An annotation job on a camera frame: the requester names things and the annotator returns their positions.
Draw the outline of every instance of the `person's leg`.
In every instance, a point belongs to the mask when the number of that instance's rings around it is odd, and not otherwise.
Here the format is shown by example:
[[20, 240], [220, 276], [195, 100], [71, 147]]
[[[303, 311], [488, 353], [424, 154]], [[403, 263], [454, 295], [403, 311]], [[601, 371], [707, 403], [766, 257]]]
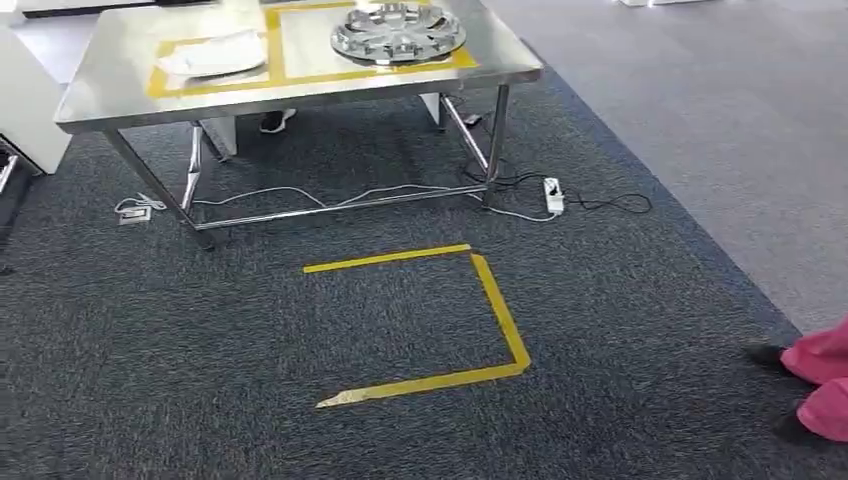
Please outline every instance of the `person's leg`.
[[848, 378], [848, 317], [836, 328], [805, 335], [781, 353], [780, 361], [795, 375], [818, 385]]
[[848, 377], [819, 387], [798, 408], [797, 416], [809, 431], [836, 442], [848, 442]]

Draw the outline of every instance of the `dark gray carpet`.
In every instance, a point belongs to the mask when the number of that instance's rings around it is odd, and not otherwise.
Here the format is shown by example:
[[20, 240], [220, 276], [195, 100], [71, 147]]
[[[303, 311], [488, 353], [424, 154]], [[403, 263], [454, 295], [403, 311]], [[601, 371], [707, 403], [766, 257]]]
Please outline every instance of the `dark gray carpet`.
[[[482, 113], [489, 93], [468, 95]], [[117, 227], [146, 191], [99, 135], [30, 193], [0, 278], [11, 477], [836, 479], [845, 447], [785, 444], [769, 423], [809, 388], [740, 345], [796, 335], [656, 180], [551, 72], [517, 88], [505, 156], [586, 196], [531, 224], [451, 198], [219, 232], [200, 251], [172, 218]], [[455, 184], [455, 132], [417, 99], [303, 110], [277, 137], [240, 124], [243, 158], [199, 197], [276, 185], [328, 201]], [[133, 131], [178, 188], [188, 127]], [[539, 183], [499, 197], [541, 215]], [[294, 193], [210, 218], [307, 206]], [[339, 390], [508, 360], [466, 255], [304, 275], [310, 263], [470, 243], [533, 360], [521, 376], [331, 409]]]

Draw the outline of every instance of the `white cable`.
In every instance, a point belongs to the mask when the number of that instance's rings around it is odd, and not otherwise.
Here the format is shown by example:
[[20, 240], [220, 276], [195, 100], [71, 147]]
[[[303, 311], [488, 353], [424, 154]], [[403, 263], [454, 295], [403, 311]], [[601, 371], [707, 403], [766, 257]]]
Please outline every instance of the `white cable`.
[[[355, 202], [355, 201], [357, 201], [361, 198], [364, 198], [364, 197], [371, 195], [372, 193], [391, 192], [393, 190], [400, 190], [400, 189], [403, 189], [403, 188], [420, 188], [420, 189], [424, 189], [424, 190], [450, 190], [451, 189], [451, 187], [440, 187], [440, 186], [435, 186], [435, 185], [418, 185], [416, 183], [407, 183], [407, 184], [403, 184], [403, 185], [397, 185], [397, 186], [394, 186], [394, 187], [374, 188], [374, 189], [371, 189], [371, 190], [367, 190], [367, 191], [362, 192], [362, 193], [360, 193], [359, 195], [357, 195], [353, 198], [343, 200], [343, 201], [335, 204], [334, 206], [342, 206], [342, 205], [347, 205], [349, 203], [353, 203], [353, 202]], [[212, 201], [212, 200], [195, 200], [192, 203], [200, 203], [200, 204], [204, 204], [204, 205], [224, 205], [225, 203], [232, 202], [233, 200], [238, 200], [239, 198], [245, 198], [245, 197], [249, 197], [251, 195], [257, 195], [257, 194], [260, 194], [260, 193], [267, 193], [267, 192], [275, 192], [275, 191], [279, 191], [279, 190], [293, 190], [295, 192], [298, 192], [298, 193], [305, 195], [307, 198], [309, 198], [313, 202], [317, 203], [321, 207], [324, 207], [324, 208], [327, 207], [327, 204], [325, 204], [321, 200], [318, 200], [317, 198], [313, 197], [306, 190], [303, 190], [303, 189], [300, 189], [300, 188], [297, 188], [297, 187], [264, 188], [262, 190], [255, 190], [253, 192], [241, 193], [241, 194], [232, 196], [230, 198], [225, 198], [224, 200], [221, 200], [221, 201], [218, 201], [218, 202], [215, 202], [215, 201]], [[141, 200], [139, 200], [137, 198], [125, 198], [125, 199], [121, 200], [120, 202], [118, 202], [118, 204], [115, 206], [115, 213], [121, 213], [123, 205], [127, 202], [133, 202], [133, 203], [135, 203], [136, 206], [139, 206], [139, 207], [150, 206], [154, 210], [164, 210], [165, 209], [164, 203], [162, 203], [158, 200], [153, 200], [150, 197], [143, 195], [141, 193], [139, 193], [138, 195], [141, 197]], [[481, 203], [483, 202], [482, 198], [478, 197], [477, 195], [474, 195], [473, 193], [466, 193], [466, 195], [477, 200], [478, 202], [481, 202]], [[559, 215], [553, 214], [550, 217], [546, 217], [546, 218], [534, 218], [534, 217], [530, 217], [530, 216], [527, 216], [527, 215], [524, 215], [524, 214], [521, 214], [521, 213], [510, 212], [510, 211], [507, 211], [507, 210], [500, 210], [498, 208], [487, 207], [485, 205], [483, 206], [483, 208], [485, 208], [486, 210], [491, 210], [495, 213], [500, 213], [501, 215], [509, 215], [511, 217], [517, 217], [517, 218], [521, 218], [523, 220], [528, 220], [528, 221], [537, 222], [537, 223], [550, 222], [551, 220], [553, 220], [553, 219], [555, 219], [559, 216]]]
[[[477, 200], [479, 200], [481, 203], [483, 202], [483, 199], [482, 199], [482, 198], [478, 197], [477, 195], [474, 195], [473, 193], [467, 193], [466, 195], [468, 195], [469, 197], [476, 198], [476, 199], [477, 199]], [[558, 217], [558, 216], [559, 216], [559, 214], [557, 214], [557, 213], [553, 213], [553, 214], [551, 214], [551, 216], [550, 216], [550, 217], [546, 217], [546, 218], [533, 218], [533, 217], [528, 217], [527, 215], [523, 215], [523, 214], [520, 214], [520, 213], [517, 213], [517, 212], [508, 212], [508, 211], [506, 211], [506, 210], [499, 210], [499, 209], [497, 209], [497, 208], [494, 208], [494, 207], [487, 207], [487, 206], [485, 206], [485, 205], [483, 205], [483, 208], [485, 208], [486, 210], [491, 210], [491, 211], [493, 211], [493, 212], [495, 212], [495, 213], [500, 213], [500, 214], [502, 214], [502, 215], [509, 215], [509, 216], [511, 216], [511, 217], [523, 218], [524, 220], [529, 220], [529, 221], [531, 221], [531, 222], [537, 222], [537, 223], [550, 222], [551, 220], [553, 220], [553, 219], [555, 219], [556, 217]]]
[[339, 202], [335, 206], [347, 205], [348, 203], [355, 202], [362, 197], [367, 197], [368, 195], [371, 195], [372, 193], [391, 192], [392, 190], [400, 190], [401, 188], [423, 188], [425, 190], [450, 190], [449, 187], [434, 187], [432, 185], [418, 185], [418, 184], [415, 184], [415, 183], [407, 183], [407, 184], [404, 184], [404, 185], [398, 185], [396, 187], [375, 188], [373, 190], [368, 190], [366, 192], [360, 193], [359, 195], [357, 195], [353, 198], [348, 198], [347, 200], [345, 200], [343, 202]]
[[227, 199], [221, 200], [220, 202], [213, 202], [213, 201], [211, 201], [211, 200], [195, 200], [195, 201], [194, 201], [194, 202], [192, 202], [192, 203], [202, 203], [202, 204], [205, 204], [205, 205], [223, 205], [223, 204], [225, 204], [225, 203], [232, 202], [233, 200], [238, 200], [239, 198], [249, 197], [249, 196], [251, 196], [251, 195], [256, 195], [256, 194], [259, 194], [259, 193], [275, 192], [275, 191], [277, 191], [277, 190], [294, 190], [295, 192], [302, 193], [303, 195], [306, 195], [306, 197], [308, 197], [310, 200], [312, 200], [313, 202], [317, 203], [318, 205], [320, 205], [320, 206], [322, 206], [322, 207], [324, 207], [324, 208], [326, 208], [326, 207], [327, 207], [327, 205], [326, 205], [326, 204], [324, 204], [324, 202], [322, 202], [321, 200], [318, 200], [317, 198], [313, 197], [313, 196], [312, 196], [312, 195], [310, 195], [310, 194], [309, 194], [309, 192], [307, 192], [306, 190], [301, 190], [301, 189], [299, 189], [299, 188], [297, 188], [297, 187], [272, 187], [272, 188], [264, 188], [264, 189], [262, 189], [262, 190], [256, 190], [256, 191], [253, 191], [253, 192], [241, 193], [241, 194], [236, 195], [236, 196], [234, 196], [234, 197], [230, 197], [230, 198], [227, 198]]
[[123, 212], [124, 204], [130, 202], [134, 203], [136, 207], [150, 207], [153, 210], [165, 210], [166, 208], [164, 203], [160, 202], [159, 200], [153, 200], [152, 198], [148, 197], [143, 193], [138, 193], [138, 196], [141, 198], [125, 198], [118, 202], [118, 204], [115, 205], [115, 213]]
[[[360, 198], [363, 198], [363, 197], [367, 197], [368, 195], [371, 195], [372, 193], [390, 192], [392, 190], [400, 190], [402, 188], [422, 188], [422, 189], [425, 189], [425, 190], [450, 190], [450, 187], [437, 187], [437, 186], [434, 186], [434, 185], [418, 185], [418, 184], [415, 184], [415, 183], [407, 183], [407, 184], [404, 184], [404, 185], [398, 185], [396, 187], [375, 188], [373, 190], [368, 190], [366, 192], [360, 193], [359, 195], [357, 195], [353, 198], [349, 198], [349, 199], [347, 199], [343, 202], [339, 202], [336, 205], [345, 205], [345, 204], [348, 204], [348, 203], [351, 203], [351, 202], [355, 202], [356, 200], [359, 200]], [[473, 193], [466, 193], [466, 195], [477, 200], [478, 202], [481, 202], [481, 203], [483, 202], [482, 198], [478, 197], [477, 195], [474, 195]], [[553, 214], [550, 217], [546, 217], [546, 218], [533, 218], [533, 217], [528, 217], [527, 215], [523, 215], [521, 213], [509, 212], [509, 211], [506, 211], [506, 210], [500, 210], [500, 209], [493, 208], [493, 207], [487, 207], [485, 205], [483, 206], [483, 208], [485, 208], [486, 210], [491, 210], [495, 213], [500, 213], [502, 215], [509, 215], [511, 217], [518, 217], [518, 218], [521, 218], [521, 219], [524, 219], [524, 220], [529, 220], [531, 222], [537, 222], [537, 223], [550, 222], [551, 220], [553, 220], [553, 219], [555, 219], [559, 216], [559, 215]]]

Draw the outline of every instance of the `white furniture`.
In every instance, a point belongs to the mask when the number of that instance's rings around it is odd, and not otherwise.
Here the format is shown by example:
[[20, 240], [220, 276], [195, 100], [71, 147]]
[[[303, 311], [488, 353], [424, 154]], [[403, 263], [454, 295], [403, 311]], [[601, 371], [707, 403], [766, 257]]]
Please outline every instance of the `white furniture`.
[[0, 0], [0, 26], [19, 25], [25, 20], [18, 0]]
[[137, 5], [150, 3], [146, 0], [18, 0], [22, 12], [44, 10], [66, 10], [70, 8], [111, 7], [116, 5]]
[[71, 136], [53, 123], [62, 88], [11, 29], [0, 25], [0, 133], [45, 173], [54, 173]]

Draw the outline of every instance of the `white power strip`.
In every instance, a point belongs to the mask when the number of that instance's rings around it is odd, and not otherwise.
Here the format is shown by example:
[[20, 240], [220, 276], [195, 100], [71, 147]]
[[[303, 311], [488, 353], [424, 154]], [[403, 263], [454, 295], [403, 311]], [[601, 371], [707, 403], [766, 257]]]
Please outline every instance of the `white power strip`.
[[548, 206], [548, 213], [561, 215], [565, 210], [565, 202], [562, 197], [562, 190], [559, 188], [559, 180], [553, 177], [548, 177], [542, 183], [545, 189], [545, 203]]

